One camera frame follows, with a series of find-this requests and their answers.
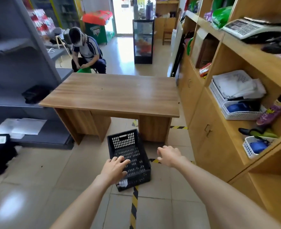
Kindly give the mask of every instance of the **black hair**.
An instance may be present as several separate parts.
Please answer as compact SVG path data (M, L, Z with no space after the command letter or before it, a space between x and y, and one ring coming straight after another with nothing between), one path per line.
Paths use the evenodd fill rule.
M71 28L69 30L69 37L70 37L70 40L73 44L77 43L77 42L80 42L80 39L81 39L81 35L80 35L80 31L78 28Z

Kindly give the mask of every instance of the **red cover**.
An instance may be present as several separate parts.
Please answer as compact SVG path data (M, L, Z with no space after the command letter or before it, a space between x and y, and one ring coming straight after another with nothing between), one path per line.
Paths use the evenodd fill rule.
M104 26L106 24L106 21L112 16L113 14L110 11L98 10L96 12L91 12L89 14L83 15L82 21L85 23Z

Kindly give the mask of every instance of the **white and navy shirt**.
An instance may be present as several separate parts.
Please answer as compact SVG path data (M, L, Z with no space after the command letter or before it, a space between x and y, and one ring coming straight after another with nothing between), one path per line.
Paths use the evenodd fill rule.
M81 56L84 57L87 62L90 62L95 55L99 55L99 58L102 59L102 52L97 41L90 36L87 36L84 46L75 47L73 45L73 51L77 53L80 52Z

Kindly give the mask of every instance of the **hand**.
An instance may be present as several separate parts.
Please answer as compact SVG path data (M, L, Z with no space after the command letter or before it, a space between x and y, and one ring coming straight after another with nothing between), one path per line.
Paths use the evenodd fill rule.
M89 67L89 65L86 63L86 64L83 64L83 65L81 65L81 68L82 69L84 69L84 68L88 68Z
M174 167L180 159L186 159L178 148L172 146L158 147L158 161L168 167Z
M129 164L131 161L129 159L125 160L123 156L119 158L113 157L113 159L108 159L107 162L104 164L101 174L105 176L109 184L116 184L127 175L127 171L123 171L125 166Z

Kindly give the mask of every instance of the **cabinet handle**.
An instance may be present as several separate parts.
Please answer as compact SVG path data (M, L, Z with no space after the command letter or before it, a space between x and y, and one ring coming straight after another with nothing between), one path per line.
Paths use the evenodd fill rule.
M207 132L206 130L207 130L207 127L208 127L208 126L210 126L210 124L207 124L207 125L206 125L206 127L205 127L205 129L204 129L205 132Z
M209 130L208 133L206 134L206 137L208 137L208 135L210 134L210 132L212 132L212 130Z

